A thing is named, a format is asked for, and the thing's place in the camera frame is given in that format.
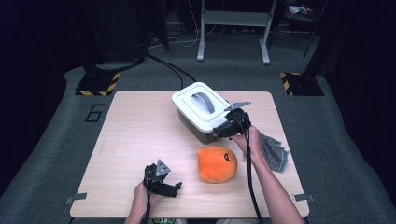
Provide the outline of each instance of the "gray cloth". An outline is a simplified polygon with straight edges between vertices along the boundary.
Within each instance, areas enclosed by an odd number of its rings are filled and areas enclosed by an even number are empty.
[[[288,164],[289,152],[281,146],[281,142],[261,133],[262,155],[267,159],[271,170],[283,172]]]

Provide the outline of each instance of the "person's arm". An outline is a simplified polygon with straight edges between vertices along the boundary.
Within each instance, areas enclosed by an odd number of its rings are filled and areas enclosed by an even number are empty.
[[[153,207],[163,196],[151,193],[150,204]],[[125,224],[140,224],[146,214],[148,197],[143,183],[134,187],[134,199],[129,216],[125,219]]]
[[[262,155],[261,136],[256,127],[249,128],[249,144],[251,163],[256,170],[260,184],[262,186],[262,193],[264,194],[265,202],[270,213],[273,223],[304,223],[296,206],[292,202],[290,196],[283,188],[282,184],[269,168],[268,163]],[[244,135],[235,135],[231,139],[247,153],[247,142]]]

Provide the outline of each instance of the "dark background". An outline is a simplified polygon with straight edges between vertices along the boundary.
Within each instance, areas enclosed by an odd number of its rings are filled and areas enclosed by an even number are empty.
[[[189,10],[182,5],[177,8]],[[62,100],[64,73],[82,66],[76,49],[85,49],[85,56],[95,63],[102,63],[103,58],[78,1],[16,0],[2,4],[0,10],[3,128],[0,193],[3,193]],[[320,49],[313,56],[316,72],[322,72],[332,88],[346,130],[364,159],[379,174],[393,203],[395,15],[395,3],[389,0],[375,4],[332,1],[322,30],[326,31],[326,24],[340,16],[343,22],[336,23],[339,29],[330,34],[322,32],[326,42],[321,44],[329,48]],[[70,29],[69,22],[75,25],[73,21],[78,25]],[[80,46],[71,40],[76,35]]]

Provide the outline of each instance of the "orange stuffed toy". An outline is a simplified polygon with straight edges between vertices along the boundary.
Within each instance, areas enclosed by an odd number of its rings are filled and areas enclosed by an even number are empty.
[[[235,154],[227,147],[198,149],[199,175],[206,182],[223,183],[233,178],[237,167]]]

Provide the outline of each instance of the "wooden table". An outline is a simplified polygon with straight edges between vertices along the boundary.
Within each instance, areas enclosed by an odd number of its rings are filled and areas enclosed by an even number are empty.
[[[171,172],[164,183],[183,182],[176,198],[165,198],[151,209],[151,217],[242,218],[256,217],[248,191],[247,160],[228,139],[210,145],[230,148],[238,159],[235,177],[222,184],[209,184],[198,175],[197,154],[203,145],[181,123],[171,91],[119,91],[115,94],[99,134],[78,193],[85,200],[74,201],[72,217],[127,217],[134,187],[143,180],[147,165],[161,159]],[[258,91],[219,91],[231,104],[244,106],[252,124],[264,134],[282,142],[289,150],[272,95]],[[276,173],[290,197],[304,193],[291,153],[283,173]],[[256,199],[264,217],[269,217],[260,183],[252,167]],[[306,201],[294,202],[305,217]]]

